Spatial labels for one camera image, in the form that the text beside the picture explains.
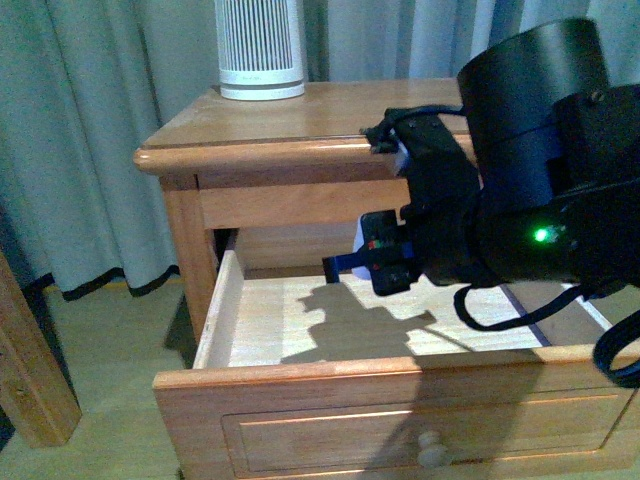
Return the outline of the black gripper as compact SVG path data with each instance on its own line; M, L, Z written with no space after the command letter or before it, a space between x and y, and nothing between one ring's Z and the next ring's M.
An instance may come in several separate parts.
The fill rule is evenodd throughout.
M395 154L394 172L406 180L410 201L398 211L362 215L362 246L324 258L327 283L363 267L378 296L407 291L421 276L437 286L487 286L488 268L472 239L479 174L440 118L462 113L454 106L389 108L364 129L372 153Z

